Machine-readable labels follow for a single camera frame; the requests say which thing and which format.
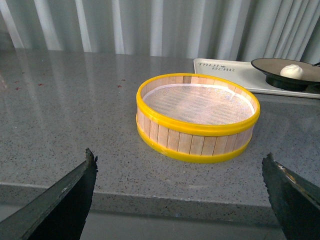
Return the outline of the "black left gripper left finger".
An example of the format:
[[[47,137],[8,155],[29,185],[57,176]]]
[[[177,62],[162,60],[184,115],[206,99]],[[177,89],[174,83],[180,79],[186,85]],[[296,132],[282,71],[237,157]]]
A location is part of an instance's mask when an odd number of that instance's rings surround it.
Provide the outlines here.
[[[79,240],[96,184],[98,158],[85,161],[0,223],[2,240]]]

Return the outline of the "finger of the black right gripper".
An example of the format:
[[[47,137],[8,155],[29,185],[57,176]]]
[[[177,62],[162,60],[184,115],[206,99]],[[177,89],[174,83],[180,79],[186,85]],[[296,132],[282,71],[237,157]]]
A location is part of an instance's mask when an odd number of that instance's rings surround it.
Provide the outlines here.
[[[273,159],[262,160],[271,208],[288,240],[320,238],[320,188]]]

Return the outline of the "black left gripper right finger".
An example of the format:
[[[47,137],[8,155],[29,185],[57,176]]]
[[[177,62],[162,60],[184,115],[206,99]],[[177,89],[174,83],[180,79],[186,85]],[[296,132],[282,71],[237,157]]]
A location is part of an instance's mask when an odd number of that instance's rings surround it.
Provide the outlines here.
[[[312,64],[312,66],[313,66],[313,67],[314,67],[314,66],[319,67],[319,66],[320,66],[320,62],[315,63],[315,64]]]

